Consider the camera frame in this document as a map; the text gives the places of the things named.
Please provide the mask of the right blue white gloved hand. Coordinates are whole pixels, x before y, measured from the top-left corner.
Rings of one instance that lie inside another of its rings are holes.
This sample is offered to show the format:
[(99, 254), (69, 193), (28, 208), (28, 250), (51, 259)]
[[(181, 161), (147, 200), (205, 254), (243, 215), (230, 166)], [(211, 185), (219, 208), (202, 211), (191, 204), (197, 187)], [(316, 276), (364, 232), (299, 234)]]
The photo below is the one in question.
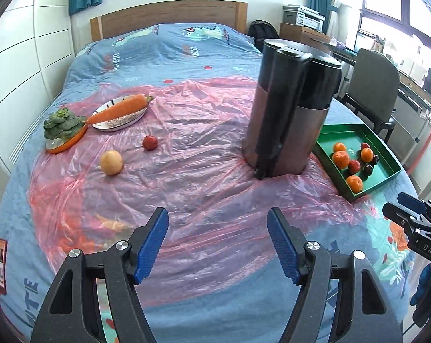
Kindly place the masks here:
[(415, 294), (411, 297), (410, 305), (415, 307), (413, 322), (423, 328), (431, 318), (431, 263), (422, 271)]

